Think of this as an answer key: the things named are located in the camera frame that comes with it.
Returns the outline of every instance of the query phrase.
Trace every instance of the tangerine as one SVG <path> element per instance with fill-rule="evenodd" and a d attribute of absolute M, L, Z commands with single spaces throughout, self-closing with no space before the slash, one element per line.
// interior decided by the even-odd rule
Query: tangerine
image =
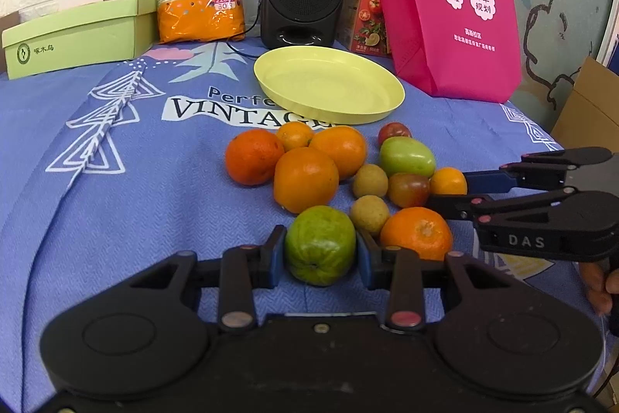
<path fill-rule="evenodd" d="M 368 154 L 363 135 L 353 127 L 344 125 L 318 132 L 309 147 L 328 154 L 335 161 L 341 181 L 355 175 Z"/>
<path fill-rule="evenodd" d="M 429 180 L 429 190 L 435 195 L 465 195 L 469 191 L 464 174 L 450 166 L 434 172 Z"/>
<path fill-rule="evenodd" d="M 335 196 L 339 175 L 327 154 L 311 147 L 298 147 L 282 156 L 275 167 L 273 197 L 289 212 L 327 205 Z"/>
<path fill-rule="evenodd" d="M 288 152 L 296 147 L 310 145 L 314 130 L 300 121 L 291 121 L 280 126 L 276 136 L 284 144 L 284 151 Z"/>
<path fill-rule="evenodd" d="M 247 130 L 230 141 L 225 163 L 230 178 L 243 185 L 258 185 L 270 181 L 275 165 L 284 154 L 277 136 L 267 130 Z"/>
<path fill-rule="evenodd" d="M 413 249 L 421 259 L 442 261 L 451 251 L 453 236 L 445 219 L 434 210 L 408 207 L 392 215 L 381 230 L 383 247 Z"/>

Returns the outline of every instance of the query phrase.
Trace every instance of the orange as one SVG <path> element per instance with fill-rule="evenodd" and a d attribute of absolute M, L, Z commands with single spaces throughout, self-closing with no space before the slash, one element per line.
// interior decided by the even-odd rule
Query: orange
<path fill-rule="evenodd" d="M 453 237 L 445 219 L 434 210 L 409 207 L 392 215 L 381 230 L 381 245 L 417 251 L 421 259 L 442 261 L 451 251 Z"/>
<path fill-rule="evenodd" d="M 230 141 L 226 148 L 226 170 L 230 178 L 244 185 L 270 181 L 284 146 L 267 130 L 247 130 Z"/>
<path fill-rule="evenodd" d="M 429 191 L 434 195 L 465 195 L 469 189 L 464 174 L 446 166 L 434 172 L 429 180 Z"/>
<path fill-rule="evenodd" d="M 280 126 L 276 136 L 284 144 L 284 151 L 288 152 L 295 147 L 307 147 L 310 145 L 314 131 L 305 123 L 291 121 Z"/>
<path fill-rule="evenodd" d="M 284 209 L 298 214 L 329 204 L 338 186 L 337 167 L 329 156 L 311 147 L 298 147 L 277 162 L 273 197 Z"/>
<path fill-rule="evenodd" d="M 328 154 L 335 161 L 341 181 L 355 175 L 368 154 L 363 135 L 353 127 L 343 125 L 318 132 L 309 147 Z"/>

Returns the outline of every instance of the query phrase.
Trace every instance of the plate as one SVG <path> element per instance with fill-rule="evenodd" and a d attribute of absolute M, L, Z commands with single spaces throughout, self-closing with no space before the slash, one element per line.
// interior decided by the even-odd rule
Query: plate
<path fill-rule="evenodd" d="M 254 73 L 278 106 L 327 123 L 372 123 L 404 101 L 404 88 L 391 72 L 367 58 L 332 48 L 271 50 L 256 60 Z"/>

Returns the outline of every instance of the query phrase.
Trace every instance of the finger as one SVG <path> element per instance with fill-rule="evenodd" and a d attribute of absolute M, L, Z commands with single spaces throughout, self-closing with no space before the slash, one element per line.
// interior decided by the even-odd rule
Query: finger
<path fill-rule="evenodd" d="M 619 270 L 611 272 L 606 279 L 606 292 L 619 294 Z"/>
<path fill-rule="evenodd" d="M 579 263 L 581 277 L 587 287 L 594 291 L 604 291 L 604 271 L 598 263 Z"/>
<path fill-rule="evenodd" d="M 598 315 L 606 315 L 613 308 L 613 300 L 607 292 L 587 290 L 587 299 L 593 305 L 595 313 Z"/>

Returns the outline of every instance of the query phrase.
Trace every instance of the pink bag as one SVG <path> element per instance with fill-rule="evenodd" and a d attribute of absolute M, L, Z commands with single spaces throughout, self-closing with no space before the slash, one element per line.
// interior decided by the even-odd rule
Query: pink bag
<path fill-rule="evenodd" d="M 397 75 L 432 96 L 505 102 L 520 83 L 514 0 L 381 0 Z"/>

